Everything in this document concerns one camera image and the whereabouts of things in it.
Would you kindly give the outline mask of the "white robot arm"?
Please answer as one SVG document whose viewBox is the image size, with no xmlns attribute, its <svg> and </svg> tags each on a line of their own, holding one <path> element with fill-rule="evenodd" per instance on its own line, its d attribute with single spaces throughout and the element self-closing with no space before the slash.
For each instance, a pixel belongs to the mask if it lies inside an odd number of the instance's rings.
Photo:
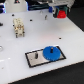
<svg viewBox="0 0 84 84">
<path fill-rule="evenodd" d="M 75 0 L 38 0 L 41 3 L 47 3 L 52 8 L 55 18 L 64 18 L 70 11 Z"/>
</svg>

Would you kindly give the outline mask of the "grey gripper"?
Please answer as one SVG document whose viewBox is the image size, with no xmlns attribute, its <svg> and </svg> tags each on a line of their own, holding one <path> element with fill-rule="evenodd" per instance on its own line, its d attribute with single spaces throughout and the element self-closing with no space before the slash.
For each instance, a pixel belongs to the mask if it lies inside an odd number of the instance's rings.
<svg viewBox="0 0 84 84">
<path fill-rule="evenodd" d="M 70 13 L 70 8 L 74 4 L 75 0 L 52 0 L 49 2 L 49 6 L 53 9 L 53 17 L 57 17 L 58 9 L 60 6 L 67 6 L 65 9 L 66 15 Z"/>
</svg>

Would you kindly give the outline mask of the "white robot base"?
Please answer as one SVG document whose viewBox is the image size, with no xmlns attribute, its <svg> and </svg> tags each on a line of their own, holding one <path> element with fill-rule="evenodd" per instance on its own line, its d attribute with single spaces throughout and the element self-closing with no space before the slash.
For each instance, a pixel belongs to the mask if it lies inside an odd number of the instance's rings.
<svg viewBox="0 0 84 84">
<path fill-rule="evenodd" d="M 7 13 L 25 12 L 27 10 L 26 0 L 6 0 L 5 10 Z"/>
</svg>

